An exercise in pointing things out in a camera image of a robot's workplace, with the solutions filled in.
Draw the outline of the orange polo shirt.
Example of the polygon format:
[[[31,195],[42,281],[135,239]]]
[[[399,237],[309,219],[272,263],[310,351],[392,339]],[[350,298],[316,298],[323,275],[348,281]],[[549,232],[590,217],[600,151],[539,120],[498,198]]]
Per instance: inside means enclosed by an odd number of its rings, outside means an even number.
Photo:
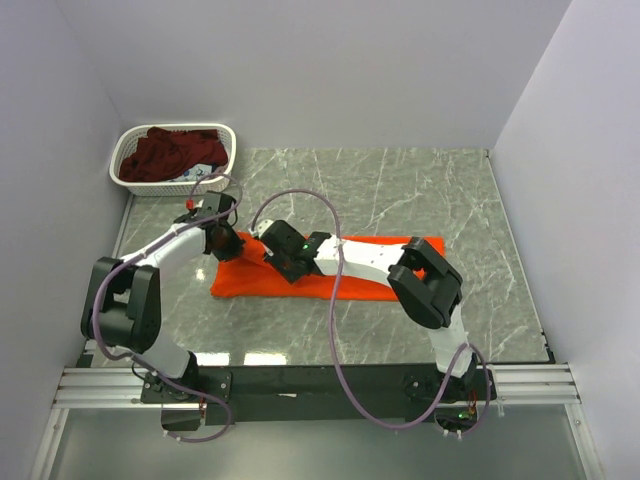
[[[264,261],[266,253],[263,244],[250,236],[247,232],[240,232],[239,237],[245,241],[243,252],[240,257],[221,262],[210,293],[216,298],[234,297],[301,297],[312,299],[329,300],[334,277],[317,275],[303,276],[294,284],[290,284],[273,268]],[[408,236],[345,236],[344,240],[357,241],[375,245],[406,245],[411,237]],[[437,252],[440,260],[436,260],[436,253],[427,254],[427,266],[418,266],[416,263],[413,270],[422,271],[424,279],[430,274],[444,275],[445,267],[445,243],[441,237],[424,237],[425,243],[429,244]],[[337,295],[338,300],[356,301],[382,301],[397,302],[397,297],[388,285],[380,284],[370,280],[359,279],[352,276],[342,276]]]

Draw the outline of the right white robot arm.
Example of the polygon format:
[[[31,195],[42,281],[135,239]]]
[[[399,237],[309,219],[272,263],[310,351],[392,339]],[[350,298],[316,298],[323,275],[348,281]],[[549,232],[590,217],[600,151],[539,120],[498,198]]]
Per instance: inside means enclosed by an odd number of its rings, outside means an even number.
[[[406,315],[428,330],[435,353],[439,387],[449,401],[461,401],[488,385],[475,379],[478,357],[468,343],[460,303],[462,277],[426,240],[374,244],[326,232],[305,237],[284,220],[264,220],[252,236],[265,249],[264,260],[288,283],[305,277],[341,276],[389,287]]]

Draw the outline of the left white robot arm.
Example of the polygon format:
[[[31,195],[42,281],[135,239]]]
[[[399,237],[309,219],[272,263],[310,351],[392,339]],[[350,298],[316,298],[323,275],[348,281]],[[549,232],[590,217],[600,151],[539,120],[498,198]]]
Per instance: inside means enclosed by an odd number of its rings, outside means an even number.
[[[229,221],[238,201],[208,191],[199,205],[187,202],[159,238],[121,258],[102,257],[91,271],[80,321],[85,338],[111,360],[131,359],[148,370],[144,390],[176,402],[202,397],[194,353],[162,332],[162,280],[200,255],[236,259],[244,241]]]

